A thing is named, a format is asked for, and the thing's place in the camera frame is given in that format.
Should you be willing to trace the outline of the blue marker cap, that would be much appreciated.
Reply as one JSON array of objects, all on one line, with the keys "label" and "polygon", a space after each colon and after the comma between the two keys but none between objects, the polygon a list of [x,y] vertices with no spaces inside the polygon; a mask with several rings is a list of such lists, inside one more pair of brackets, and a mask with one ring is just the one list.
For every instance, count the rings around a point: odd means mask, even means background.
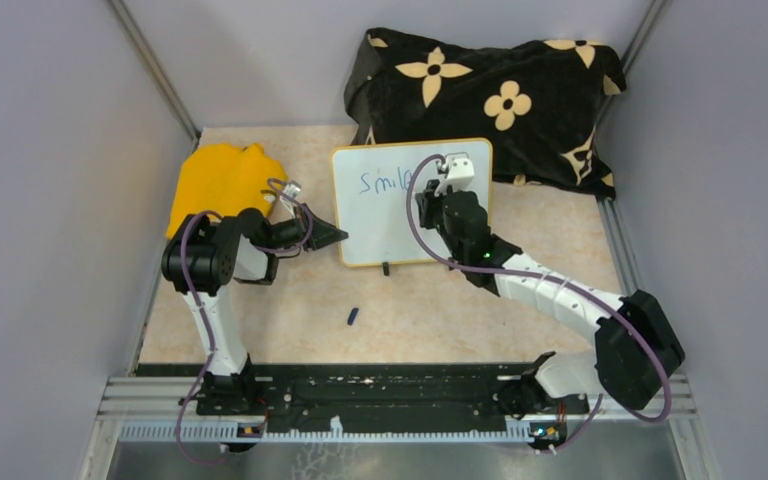
[{"label": "blue marker cap", "polygon": [[351,309],[350,314],[349,314],[349,316],[347,318],[347,324],[349,326],[352,326],[355,323],[358,314],[359,314],[359,308],[358,307],[354,307],[354,308]]}]

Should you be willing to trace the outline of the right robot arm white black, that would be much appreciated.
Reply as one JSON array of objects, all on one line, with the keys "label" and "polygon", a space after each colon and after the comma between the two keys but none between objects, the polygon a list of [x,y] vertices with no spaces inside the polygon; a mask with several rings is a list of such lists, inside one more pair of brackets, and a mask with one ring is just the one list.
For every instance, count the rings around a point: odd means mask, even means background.
[{"label": "right robot arm white black", "polygon": [[562,397],[604,394],[640,420],[664,421],[673,403],[670,378],[686,354],[657,298],[641,289],[607,292],[559,274],[493,233],[475,193],[441,192],[440,184],[432,180],[407,195],[412,233],[436,233],[448,254],[421,248],[473,286],[536,308],[592,346],[583,354],[543,355],[523,385],[527,406],[548,412]]}]

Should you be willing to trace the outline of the yellow framed whiteboard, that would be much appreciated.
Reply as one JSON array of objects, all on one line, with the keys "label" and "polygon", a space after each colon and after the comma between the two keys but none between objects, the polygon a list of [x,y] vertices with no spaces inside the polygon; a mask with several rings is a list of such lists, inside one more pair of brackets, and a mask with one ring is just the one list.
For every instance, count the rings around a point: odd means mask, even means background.
[{"label": "yellow framed whiteboard", "polygon": [[438,179],[431,155],[468,158],[474,178],[467,189],[477,194],[485,209],[491,206],[493,147],[484,138],[356,145],[332,152],[337,226],[348,233],[339,243],[348,267],[380,267],[384,263],[431,262],[408,223],[406,199],[411,180],[422,192],[428,181]]}]

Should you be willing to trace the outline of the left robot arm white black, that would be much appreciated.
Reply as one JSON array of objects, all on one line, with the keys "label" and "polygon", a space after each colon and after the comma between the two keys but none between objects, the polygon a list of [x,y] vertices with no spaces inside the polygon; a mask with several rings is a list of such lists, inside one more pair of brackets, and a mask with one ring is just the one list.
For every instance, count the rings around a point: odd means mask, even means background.
[{"label": "left robot arm white black", "polygon": [[232,306],[231,284],[270,285],[284,254],[319,250],[348,237],[305,205],[276,224],[256,208],[218,220],[209,213],[185,217],[167,243],[161,273],[182,295],[205,349],[205,364],[186,396],[198,414],[249,414],[260,405],[261,389]]}]

